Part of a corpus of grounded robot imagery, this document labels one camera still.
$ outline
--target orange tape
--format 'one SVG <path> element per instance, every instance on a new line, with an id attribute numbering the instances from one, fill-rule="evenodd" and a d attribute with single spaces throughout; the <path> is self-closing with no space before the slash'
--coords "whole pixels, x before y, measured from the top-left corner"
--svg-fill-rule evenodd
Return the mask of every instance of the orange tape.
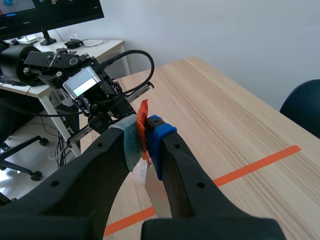
<path id="1" fill-rule="evenodd" d="M 297 145 L 290 146 L 286 149 L 283 149 L 281 151 L 278 151 L 270 156 L 267 156 L 259 161 L 255 161 L 253 163 L 250 163 L 249 165 L 246 165 L 244 167 L 241 167 L 233 172 L 230 172 L 224 176 L 218 177 L 215 180 L 213 180 L 214 184 L 218 187 L 221 187 L 224 184 L 230 183 L 233 180 L 236 180 L 238 178 L 241 178 L 249 173 L 252 173 L 258 169 L 261 169 L 269 164 L 272 164 L 276 161 L 279 161 L 281 159 L 284 159 L 292 154 L 295 154 L 302 149 L 298 147 Z M 104 230 L 104 237 L 110 234 L 113 234 L 117 231 L 120 231 L 124 228 L 127 228 L 133 224 L 136 224 L 140 221 L 143 221 L 147 218 L 152 217 L 153 215 L 156 215 L 155 209 L 151 206 L 145 210 L 139 211 L 133 215 L 127 216 L 119 221 L 116 221 L 114 223 L 111 223 L 110 225 L 107 225 Z"/>
<path id="2" fill-rule="evenodd" d="M 276 161 L 279 161 L 281 159 L 284 159 L 285 157 L 288 157 L 292 154 L 295 154 L 297 152 L 301 151 L 301 148 L 297 145 L 290 146 L 288 148 L 285 148 L 281 151 L 278 151 L 270 156 L 267 156 L 265 158 L 262 158 L 259 161 L 255 161 L 253 163 L 250 163 L 247 166 L 241 167 L 235 171 L 232 171 L 224 176 L 218 177 L 215 180 L 213 180 L 214 184 L 217 187 L 220 187 L 224 184 L 230 183 L 233 180 L 236 180 L 238 178 L 243 177 L 244 175 L 247 175 L 249 173 L 252 173 L 258 169 L 261 169 L 269 164 L 272 164 Z"/>
<path id="3" fill-rule="evenodd" d="M 132 214 L 130 216 L 127 216 L 119 221 L 111 223 L 110 225 L 107 225 L 104 230 L 103 236 L 105 237 L 107 235 L 113 234 L 117 231 L 120 231 L 120 230 L 126 228 L 126 227 L 129 227 L 133 224 L 136 224 L 140 221 L 143 221 L 147 218 L 150 218 L 153 215 L 156 215 L 155 209 L 152 206 L 148 207 L 145 210 L 139 211 L 139 212 Z"/>

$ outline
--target wood grain surface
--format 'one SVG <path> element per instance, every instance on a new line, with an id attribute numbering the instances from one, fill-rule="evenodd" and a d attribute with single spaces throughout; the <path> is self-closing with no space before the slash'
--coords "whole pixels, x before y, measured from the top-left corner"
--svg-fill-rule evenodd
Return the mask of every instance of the wood grain surface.
<path id="1" fill-rule="evenodd" d="M 136 73 L 119 82 L 129 89 L 148 74 Z M 318 138 L 198 58 L 157 67 L 151 82 L 155 89 L 134 101 L 133 108 L 149 99 L 149 115 L 157 114 L 177 127 L 213 180 L 292 145 L 299 146 L 301 151 L 219 188 L 245 212 L 275 218 L 287 239 L 320 239 Z M 82 150 L 97 137 L 96 133 L 86 136 Z M 144 187 L 129 175 L 108 224 L 150 206 Z M 105 239 L 138 240 L 141 225 L 136 223 Z"/>

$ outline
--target black chair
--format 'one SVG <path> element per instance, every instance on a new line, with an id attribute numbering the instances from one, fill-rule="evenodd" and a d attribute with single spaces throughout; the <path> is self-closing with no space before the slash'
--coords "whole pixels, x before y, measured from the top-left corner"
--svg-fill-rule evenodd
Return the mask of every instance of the black chair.
<path id="1" fill-rule="evenodd" d="M 297 86 L 285 100 L 280 113 L 320 138 L 320 79 Z"/>
<path id="2" fill-rule="evenodd" d="M 13 132 L 13 129 L 15 127 L 15 119 L 18 117 L 21 118 L 18 112 L 0 103 L 0 145 L 1 145 L 1 148 L 5 150 L 4 152 L 0 153 L 0 170 L 3 171 L 6 168 L 17 170 L 17 171 L 29 174 L 33 181 L 39 181 L 42 177 L 41 172 L 39 171 L 32 172 L 31 170 L 25 167 L 19 166 L 17 164 L 14 164 L 12 162 L 8 162 L 5 160 L 6 158 L 12 156 L 13 154 L 17 153 L 21 149 L 24 149 L 25 147 L 29 146 L 30 144 L 38 140 L 42 146 L 47 146 L 47 144 L 49 143 L 49 141 L 46 138 L 35 136 L 28 141 L 25 141 L 17 146 L 9 148 L 5 144 L 5 140 L 7 140 L 10 134 Z"/>

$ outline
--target wooden table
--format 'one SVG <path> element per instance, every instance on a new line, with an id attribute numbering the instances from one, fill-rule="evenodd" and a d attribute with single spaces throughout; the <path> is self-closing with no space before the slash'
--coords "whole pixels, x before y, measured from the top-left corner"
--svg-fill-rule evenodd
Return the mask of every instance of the wooden table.
<path id="1" fill-rule="evenodd" d="M 119 81 L 129 89 L 148 74 Z M 198 58 L 157 67 L 151 81 L 155 89 L 132 106 L 149 99 L 149 115 L 177 127 L 236 206 L 276 219 L 289 240 L 320 239 L 318 138 Z M 97 137 L 86 136 L 82 150 Z M 113 204 L 105 239 L 140 239 L 143 220 L 156 217 L 151 206 L 144 186 L 129 175 Z"/>

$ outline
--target white cable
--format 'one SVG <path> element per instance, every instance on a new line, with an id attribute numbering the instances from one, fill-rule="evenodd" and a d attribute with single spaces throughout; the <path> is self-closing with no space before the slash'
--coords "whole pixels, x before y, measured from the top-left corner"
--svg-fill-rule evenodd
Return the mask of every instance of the white cable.
<path id="1" fill-rule="evenodd" d="M 62 152 L 65 151 L 65 150 L 66 150 L 66 149 L 63 149 L 63 150 L 58 154 L 58 156 L 56 156 L 55 158 L 49 157 L 49 154 L 48 154 L 48 159 L 50 159 L 50 160 L 56 160 L 58 157 L 60 157 L 60 155 L 62 154 Z"/>

